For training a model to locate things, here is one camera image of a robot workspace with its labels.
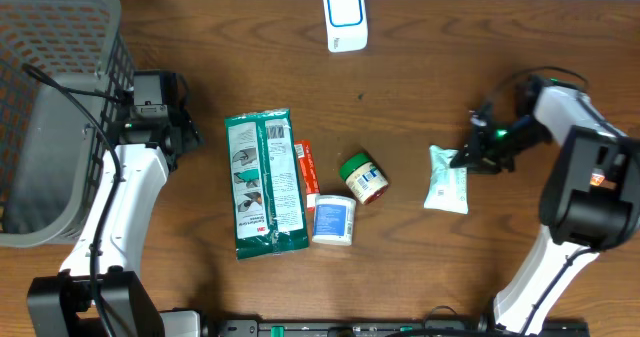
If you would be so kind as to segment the green white wipes pack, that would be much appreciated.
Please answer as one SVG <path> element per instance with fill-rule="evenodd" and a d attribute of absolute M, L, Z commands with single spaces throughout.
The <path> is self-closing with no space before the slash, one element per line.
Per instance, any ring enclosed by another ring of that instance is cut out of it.
<path fill-rule="evenodd" d="M 429 153 L 431 177 L 423 208 L 466 215 L 469 212 L 467 169 L 450 166 L 457 151 L 431 145 Z"/>

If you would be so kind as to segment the green lid jar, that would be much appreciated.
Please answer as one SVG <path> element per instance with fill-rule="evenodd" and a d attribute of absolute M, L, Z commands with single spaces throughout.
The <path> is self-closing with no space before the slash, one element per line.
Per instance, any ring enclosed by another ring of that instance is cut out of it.
<path fill-rule="evenodd" d="M 358 153 L 344 162 L 339 175 L 363 205 L 375 201 L 389 187 L 384 174 L 366 153 Z"/>

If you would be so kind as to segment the white round tub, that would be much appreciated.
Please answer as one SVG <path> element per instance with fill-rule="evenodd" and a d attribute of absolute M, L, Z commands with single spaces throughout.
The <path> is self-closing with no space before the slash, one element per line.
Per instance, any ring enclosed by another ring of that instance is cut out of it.
<path fill-rule="evenodd" d="M 351 246 L 356 201 L 338 195 L 319 195 L 315 201 L 312 241 Z"/>

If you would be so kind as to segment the red snack package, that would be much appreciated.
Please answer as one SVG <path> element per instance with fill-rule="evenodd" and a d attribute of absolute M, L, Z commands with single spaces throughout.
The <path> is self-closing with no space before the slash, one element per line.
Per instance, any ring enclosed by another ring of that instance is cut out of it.
<path fill-rule="evenodd" d="M 306 207 L 309 211 L 314 212 L 316 198 L 320 195 L 320 190 L 311 144 L 308 140 L 300 140 L 294 143 L 294 147 L 305 183 Z"/>

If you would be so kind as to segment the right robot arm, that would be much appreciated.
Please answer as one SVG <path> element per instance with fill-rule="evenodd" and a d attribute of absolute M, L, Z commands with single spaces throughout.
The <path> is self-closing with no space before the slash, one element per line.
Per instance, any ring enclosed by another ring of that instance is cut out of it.
<path fill-rule="evenodd" d="M 588 81 L 545 77 L 540 67 L 500 81 L 470 117 L 471 134 L 453 169 L 495 175 L 540 143 L 560 152 L 543 188 L 534 245 L 510 283 L 490 301 L 477 330 L 537 336 L 571 281 L 639 230 L 639 142 L 592 105 Z"/>

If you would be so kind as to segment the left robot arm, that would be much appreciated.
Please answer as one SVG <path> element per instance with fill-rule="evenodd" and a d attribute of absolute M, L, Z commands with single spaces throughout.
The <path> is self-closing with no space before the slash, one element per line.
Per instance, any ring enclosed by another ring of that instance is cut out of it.
<path fill-rule="evenodd" d="M 96 134 L 106 151 L 81 235 L 55 276 L 34 279 L 27 306 L 39 336 L 206 336 L 197 310 L 158 310 L 138 276 L 159 192 L 202 142 L 176 72 L 147 70 L 110 96 L 116 114 Z"/>

